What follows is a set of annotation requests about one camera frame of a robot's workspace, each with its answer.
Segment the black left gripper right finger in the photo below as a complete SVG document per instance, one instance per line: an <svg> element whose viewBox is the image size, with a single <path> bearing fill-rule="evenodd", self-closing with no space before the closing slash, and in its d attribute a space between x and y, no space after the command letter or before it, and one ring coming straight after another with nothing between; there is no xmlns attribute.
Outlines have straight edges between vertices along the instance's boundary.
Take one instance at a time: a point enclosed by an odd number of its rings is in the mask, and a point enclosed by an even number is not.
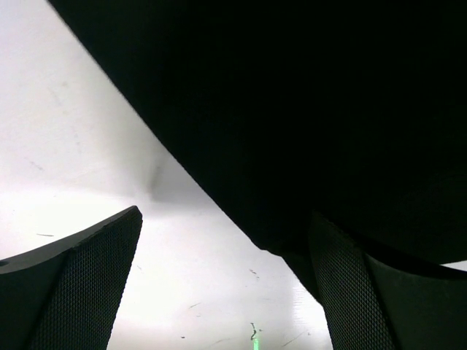
<svg viewBox="0 0 467 350"><path fill-rule="evenodd" d="M312 215L309 249L334 349L465 349L466 272Z"/></svg>

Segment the black skirt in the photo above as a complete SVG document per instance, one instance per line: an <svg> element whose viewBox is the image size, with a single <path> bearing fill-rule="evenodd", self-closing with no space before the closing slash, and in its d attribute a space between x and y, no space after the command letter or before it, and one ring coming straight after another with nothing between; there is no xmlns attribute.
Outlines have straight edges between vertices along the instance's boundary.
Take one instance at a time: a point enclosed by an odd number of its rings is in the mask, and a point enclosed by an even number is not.
<svg viewBox="0 0 467 350"><path fill-rule="evenodd" d="M313 211L466 258L464 1L54 1L158 140L318 296Z"/></svg>

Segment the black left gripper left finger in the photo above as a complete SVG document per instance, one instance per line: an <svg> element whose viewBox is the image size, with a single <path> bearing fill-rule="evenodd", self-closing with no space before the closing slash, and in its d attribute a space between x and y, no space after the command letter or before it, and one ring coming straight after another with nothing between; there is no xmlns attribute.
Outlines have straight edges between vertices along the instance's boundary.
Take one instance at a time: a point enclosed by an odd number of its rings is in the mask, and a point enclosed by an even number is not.
<svg viewBox="0 0 467 350"><path fill-rule="evenodd" d="M1 261L1 348L106 349L142 229L129 207Z"/></svg>

